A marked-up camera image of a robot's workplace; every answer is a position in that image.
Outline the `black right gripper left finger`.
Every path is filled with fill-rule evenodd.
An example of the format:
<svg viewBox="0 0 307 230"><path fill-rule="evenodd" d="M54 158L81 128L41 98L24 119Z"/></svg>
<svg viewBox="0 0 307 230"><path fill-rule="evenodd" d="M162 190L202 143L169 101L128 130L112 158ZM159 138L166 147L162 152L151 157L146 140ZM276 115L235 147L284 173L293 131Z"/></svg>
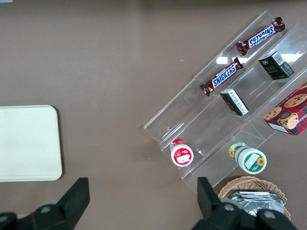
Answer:
<svg viewBox="0 0 307 230"><path fill-rule="evenodd" d="M0 214L2 230L72 230L90 202L89 180L79 178L55 204L39 207L23 218L13 212Z"/></svg>

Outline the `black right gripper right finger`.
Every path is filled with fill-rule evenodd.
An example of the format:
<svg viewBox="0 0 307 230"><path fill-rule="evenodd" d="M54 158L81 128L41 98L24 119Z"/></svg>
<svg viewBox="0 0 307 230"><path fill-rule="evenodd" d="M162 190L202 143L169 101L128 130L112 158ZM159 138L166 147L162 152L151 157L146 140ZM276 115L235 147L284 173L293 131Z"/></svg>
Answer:
<svg viewBox="0 0 307 230"><path fill-rule="evenodd" d="M198 178L198 204L203 216L194 230L295 230L282 213L262 209L251 216L238 206L222 202L206 177Z"/></svg>

